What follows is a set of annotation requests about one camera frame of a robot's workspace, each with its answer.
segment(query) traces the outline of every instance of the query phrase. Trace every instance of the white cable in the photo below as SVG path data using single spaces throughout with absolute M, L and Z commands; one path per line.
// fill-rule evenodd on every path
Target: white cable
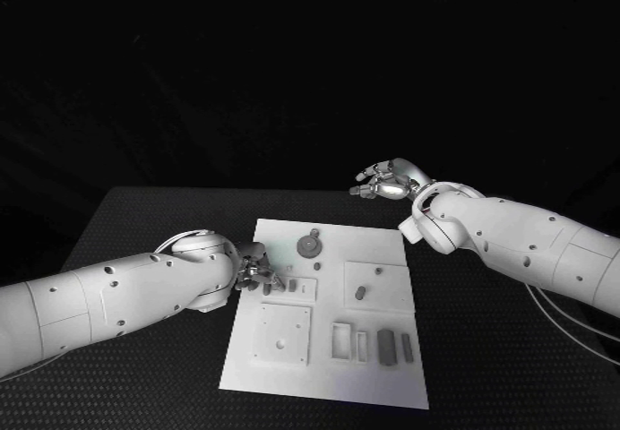
M 573 334 L 564 329 L 564 327 L 558 324 L 558 322 L 553 319 L 553 316 L 547 313 L 545 308 L 542 307 L 542 304 L 540 303 L 540 300 L 537 299 L 537 296 L 532 293 L 532 290 L 529 289 L 529 285 L 525 283 L 524 284 L 527 286 L 527 292 L 529 293 L 529 295 L 534 298 L 534 301 L 537 302 L 537 305 L 540 306 L 540 310 L 542 311 L 542 313 L 545 314 L 547 318 L 550 319 L 550 321 L 554 323 L 555 327 L 561 330 L 561 332 L 571 338 L 571 340 L 583 347 L 586 348 L 594 355 L 597 355 L 600 358 L 603 358 L 603 360 L 607 360 L 610 363 L 613 363 L 615 365 L 620 366 L 620 362 L 617 362 L 616 360 L 610 359 L 607 356 L 604 356 L 599 351 L 596 351 L 589 345 L 586 345 L 586 343 L 583 343 L 574 336 Z
M 597 330 L 594 327 L 589 326 L 586 323 L 583 323 L 577 318 L 574 318 L 561 308 L 560 306 L 553 302 L 550 299 L 550 296 L 544 293 L 542 289 L 540 287 L 534 287 L 538 291 L 542 297 L 545 297 L 545 300 L 550 302 L 550 305 L 554 307 L 554 309 L 568 318 L 576 324 L 578 324 L 584 329 L 589 329 L 590 331 L 594 331 L 606 338 L 615 340 L 616 342 L 620 342 L 620 338 L 616 338 L 612 334 L 606 333 L 604 331 Z
M 6 376 L 5 378 L 0 379 L 0 383 L 5 383 L 6 381 L 10 381 L 12 379 L 19 378 L 20 376 L 23 376 L 25 374 L 29 374 L 31 372 L 33 372 L 35 370 L 39 370 L 44 366 L 48 366 L 54 361 L 57 361 L 64 355 L 67 354 L 67 352 L 64 352 L 62 354 L 58 354 L 57 356 L 54 356 L 52 358 L 48 358 L 45 361 L 41 362 L 41 364 L 33 367 L 32 369 L 26 369 L 22 372 L 19 372 L 18 374 L 10 374 L 9 376 Z
M 194 235 L 196 233 L 204 233 L 208 230 L 192 230 L 192 231 L 186 231 L 185 233 L 179 233 L 176 236 L 173 236 L 155 250 L 155 253 L 159 254 L 168 247 L 169 245 L 176 242 L 182 237 L 186 237 L 189 235 Z

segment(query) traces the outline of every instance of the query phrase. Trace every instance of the white foam board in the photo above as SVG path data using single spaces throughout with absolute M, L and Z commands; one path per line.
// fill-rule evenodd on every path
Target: white foam board
M 323 251 L 313 259 L 297 254 L 297 240 L 319 229 Z M 263 288 L 244 290 L 230 339 L 219 388 L 328 400 L 429 409 L 427 385 L 416 328 L 414 297 L 408 276 L 398 288 L 408 291 L 410 309 L 384 312 L 345 307 L 345 266 L 348 262 L 405 266 L 400 230 L 359 228 L 260 219 L 254 241 L 267 247 L 279 275 L 316 280 L 316 301 L 286 300 L 286 293 L 263 295 Z M 312 308 L 306 366 L 254 360 L 254 334 L 266 304 Z M 352 360 L 332 359 L 332 324 L 352 327 Z M 397 339 L 398 365 L 378 362 L 378 331 L 390 329 Z M 356 333 L 367 333 L 367 363 L 358 364 Z M 413 364 L 404 361 L 401 334 L 408 333 L 414 350 Z

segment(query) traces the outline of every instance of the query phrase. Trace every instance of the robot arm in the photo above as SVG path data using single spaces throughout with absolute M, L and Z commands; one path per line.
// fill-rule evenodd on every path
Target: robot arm
M 620 317 L 620 239 L 551 211 L 431 181 L 408 161 L 397 160 L 358 175 L 358 180 L 372 179 L 351 193 L 414 201 L 400 226 L 410 242 L 424 238 L 443 254 L 475 251 L 488 267 L 515 280 Z
M 214 232 L 182 238 L 172 255 L 137 254 L 0 288 L 0 377 L 168 319 L 209 312 L 230 291 L 280 280 L 266 247 L 240 248 Z

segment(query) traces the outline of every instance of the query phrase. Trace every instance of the textured table surface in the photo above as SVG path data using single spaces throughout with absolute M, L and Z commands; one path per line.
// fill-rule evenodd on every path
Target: textured table surface
M 258 218 L 398 228 L 408 214 L 408 202 L 346 191 L 116 188 L 64 270 L 150 252 L 198 228 L 251 240 Z M 405 251 L 430 412 L 219 390 L 235 292 L 215 312 L 183 311 L 0 384 L 0 428 L 620 428 L 615 368 L 557 331 L 524 285 L 470 251 L 442 255 L 426 243 Z

